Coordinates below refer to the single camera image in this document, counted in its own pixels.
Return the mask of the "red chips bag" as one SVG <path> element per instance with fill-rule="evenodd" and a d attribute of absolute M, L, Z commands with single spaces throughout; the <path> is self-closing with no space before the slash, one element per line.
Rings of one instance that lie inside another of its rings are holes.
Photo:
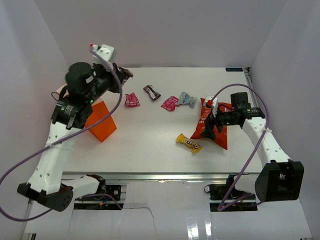
<path fill-rule="evenodd" d="M 195 132 L 193 135 L 190 137 L 192 140 L 198 140 L 202 139 L 201 133 L 205 129 L 205 119 L 210 113 L 210 109 L 204 106 L 205 99 L 200 98 L 201 101 L 201 111 L 200 111 L 200 118 L 198 120 L 197 126 L 195 128 Z M 219 109 L 224 113 L 224 112 L 230 112 L 233 107 L 230 103 L 226 102 L 219 102 Z M 221 148 L 227 150 L 228 149 L 228 130 L 227 127 L 224 126 L 222 131 L 219 132 L 217 127 L 215 126 L 213 129 L 214 134 L 216 135 L 215 140 L 211 140 L 213 143 L 217 144 Z"/>

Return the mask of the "dark snack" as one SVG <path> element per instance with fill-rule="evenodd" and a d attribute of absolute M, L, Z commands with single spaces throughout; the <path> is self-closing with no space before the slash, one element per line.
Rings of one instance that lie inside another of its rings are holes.
<path fill-rule="evenodd" d="M 115 63 L 113 64 L 113 69 L 122 85 L 124 85 L 129 78 L 134 76 L 131 71 L 121 66 L 118 67 Z"/>

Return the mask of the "yellow M&M's packet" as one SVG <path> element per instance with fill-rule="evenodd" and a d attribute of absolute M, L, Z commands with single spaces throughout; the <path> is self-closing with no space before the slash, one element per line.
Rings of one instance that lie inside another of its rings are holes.
<path fill-rule="evenodd" d="M 185 145 L 193 154 L 198 153 L 202 149 L 200 144 L 184 136 L 182 133 L 176 138 L 176 142 Z"/>

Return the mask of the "grey Himalaya mint packet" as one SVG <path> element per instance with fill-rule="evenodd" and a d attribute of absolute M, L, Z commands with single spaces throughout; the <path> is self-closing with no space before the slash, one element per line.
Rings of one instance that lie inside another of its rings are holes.
<path fill-rule="evenodd" d="M 189 106 L 190 108 L 194 108 L 197 102 L 197 98 L 194 96 L 190 96 L 187 92 L 182 92 L 178 98 L 177 106 Z"/>

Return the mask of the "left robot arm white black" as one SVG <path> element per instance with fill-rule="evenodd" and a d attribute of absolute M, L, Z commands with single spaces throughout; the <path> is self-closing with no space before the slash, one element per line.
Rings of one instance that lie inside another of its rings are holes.
<path fill-rule="evenodd" d="M 73 198 L 92 196 L 99 200 L 105 196 L 106 181 L 96 174 L 62 182 L 63 169 L 76 140 L 64 137 L 85 128 L 93 113 L 92 104 L 106 91 L 119 91 L 112 73 L 97 63 L 72 64 L 65 81 L 51 116 L 46 150 L 29 180 L 17 188 L 19 194 L 57 212 L 64 211 Z"/>

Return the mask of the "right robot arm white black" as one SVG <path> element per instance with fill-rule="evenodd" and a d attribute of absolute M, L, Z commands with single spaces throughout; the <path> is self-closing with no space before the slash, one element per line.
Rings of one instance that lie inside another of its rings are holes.
<path fill-rule="evenodd" d="M 229 176 L 225 187 L 226 195 L 236 200 L 245 192 L 255 195 L 261 202 L 297 200 L 304 175 L 303 164 L 291 160 L 282 150 L 267 126 L 263 111 L 251 106 L 246 92 L 234 93 L 230 98 L 231 109 L 225 112 L 220 109 L 217 98 L 205 98 L 203 105 L 210 109 L 210 113 L 200 135 L 216 140 L 215 129 L 222 132 L 224 127 L 240 126 L 251 140 L 262 170 L 258 174 Z"/>

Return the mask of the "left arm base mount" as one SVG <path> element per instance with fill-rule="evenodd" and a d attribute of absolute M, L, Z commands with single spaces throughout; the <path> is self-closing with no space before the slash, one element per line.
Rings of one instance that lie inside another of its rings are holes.
<path fill-rule="evenodd" d="M 116 210 L 123 207 L 121 185 L 104 185 L 98 195 L 80 197 L 75 200 L 75 210 Z"/>

